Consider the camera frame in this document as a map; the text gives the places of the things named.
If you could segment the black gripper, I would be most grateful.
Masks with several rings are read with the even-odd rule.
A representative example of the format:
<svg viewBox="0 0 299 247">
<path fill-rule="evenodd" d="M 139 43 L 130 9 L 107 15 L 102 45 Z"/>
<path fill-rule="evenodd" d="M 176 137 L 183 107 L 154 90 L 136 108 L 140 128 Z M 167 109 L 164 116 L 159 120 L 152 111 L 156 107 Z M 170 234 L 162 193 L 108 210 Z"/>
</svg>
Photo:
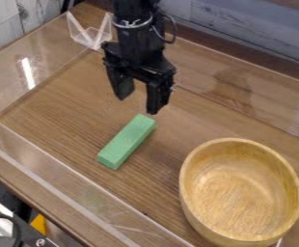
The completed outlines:
<svg viewBox="0 0 299 247">
<path fill-rule="evenodd" d="M 164 55 L 175 42 L 166 35 L 164 22 L 115 22 L 118 40 L 102 45 L 114 94 L 124 100 L 134 92 L 134 79 L 147 84 L 147 113 L 156 115 L 168 104 L 176 68 Z"/>
</svg>

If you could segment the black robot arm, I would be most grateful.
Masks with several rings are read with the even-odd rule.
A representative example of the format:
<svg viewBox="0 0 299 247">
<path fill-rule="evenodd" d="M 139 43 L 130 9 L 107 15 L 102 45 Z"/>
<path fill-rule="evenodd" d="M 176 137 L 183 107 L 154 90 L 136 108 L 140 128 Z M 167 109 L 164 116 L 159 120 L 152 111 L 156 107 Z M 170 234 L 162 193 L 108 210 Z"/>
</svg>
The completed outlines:
<svg viewBox="0 0 299 247">
<path fill-rule="evenodd" d="M 134 92 L 134 80 L 146 84 L 147 113 L 156 115 L 168 104 L 176 67 L 164 55 L 166 15 L 160 0 L 112 0 L 112 25 L 118 40 L 106 41 L 103 62 L 115 96 L 124 100 Z"/>
</svg>

